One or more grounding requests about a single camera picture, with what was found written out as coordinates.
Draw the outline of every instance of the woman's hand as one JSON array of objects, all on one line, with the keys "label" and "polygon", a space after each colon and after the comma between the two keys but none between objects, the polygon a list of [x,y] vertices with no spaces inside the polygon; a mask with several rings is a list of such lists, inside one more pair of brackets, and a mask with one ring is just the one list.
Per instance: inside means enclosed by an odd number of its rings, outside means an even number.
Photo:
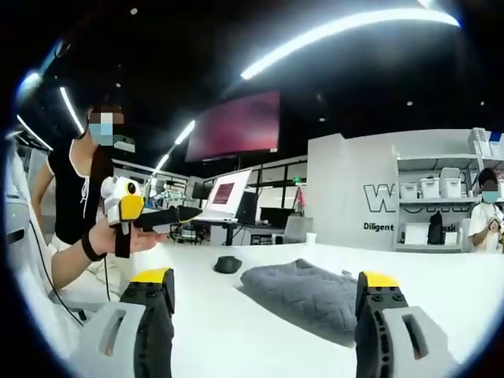
[{"label": "woman's hand", "polygon": [[498,229],[499,229],[499,224],[496,220],[493,220],[490,225],[488,226],[488,229],[493,232],[493,233],[496,233],[498,232]]},{"label": "woman's hand", "polygon": [[[153,248],[157,242],[165,241],[166,234],[157,232],[144,232],[131,227],[130,253],[140,252]],[[113,253],[116,247],[116,230],[109,226],[106,218],[101,219],[90,231],[89,241],[96,254]]]}]

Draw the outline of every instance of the black wristband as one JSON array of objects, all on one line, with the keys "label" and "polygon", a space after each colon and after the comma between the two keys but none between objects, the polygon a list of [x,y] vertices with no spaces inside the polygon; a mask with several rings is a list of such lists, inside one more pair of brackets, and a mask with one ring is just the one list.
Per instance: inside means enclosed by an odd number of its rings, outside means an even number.
[{"label": "black wristband", "polygon": [[84,250],[84,253],[86,254],[87,258],[89,258],[91,261],[96,262],[96,261],[101,261],[105,258],[107,254],[96,254],[95,250],[91,246],[91,242],[89,241],[89,232],[86,232],[84,235],[82,235],[82,239],[80,240],[82,243],[82,249]]}]

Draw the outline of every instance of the monitor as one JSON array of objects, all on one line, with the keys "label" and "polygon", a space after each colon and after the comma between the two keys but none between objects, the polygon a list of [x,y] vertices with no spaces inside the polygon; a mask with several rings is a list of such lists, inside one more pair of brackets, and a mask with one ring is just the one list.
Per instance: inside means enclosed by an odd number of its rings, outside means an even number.
[{"label": "monitor", "polygon": [[293,209],[282,209],[276,207],[261,207],[261,221],[268,221],[268,224],[275,228],[285,228],[287,219]]},{"label": "monitor", "polygon": [[197,118],[186,161],[212,160],[251,151],[276,152],[279,119],[279,91],[214,106]]},{"label": "monitor", "polygon": [[240,224],[255,224],[255,213],[258,211],[258,195],[255,191],[243,192],[236,218]]},{"label": "monitor", "polygon": [[212,184],[195,183],[195,187],[192,190],[192,198],[208,199],[211,191],[212,191]]},{"label": "monitor", "polygon": [[216,179],[205,210],[236,214],[252,169],[221,176]]}]

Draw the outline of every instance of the black backpack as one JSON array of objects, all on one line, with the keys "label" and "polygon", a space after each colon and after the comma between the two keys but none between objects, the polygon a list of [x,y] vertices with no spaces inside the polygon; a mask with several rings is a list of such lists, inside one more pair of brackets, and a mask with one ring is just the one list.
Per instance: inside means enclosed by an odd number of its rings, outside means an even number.
[{"label": "black backpack", "polygon": [[431,217],[431,223],[428,226],[427,244],[444,244],[443,216],[439,211]]}]

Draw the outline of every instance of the computer mouse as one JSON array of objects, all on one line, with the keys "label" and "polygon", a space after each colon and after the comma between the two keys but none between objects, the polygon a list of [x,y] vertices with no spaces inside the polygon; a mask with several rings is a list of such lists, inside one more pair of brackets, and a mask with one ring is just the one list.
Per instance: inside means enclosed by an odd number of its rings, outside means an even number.
[{"label": "computer mouse", "polygon": [[215,272],[233,274],[238,272],[242,266],[242,261],[234,256],[220,256],[213,267]]}]

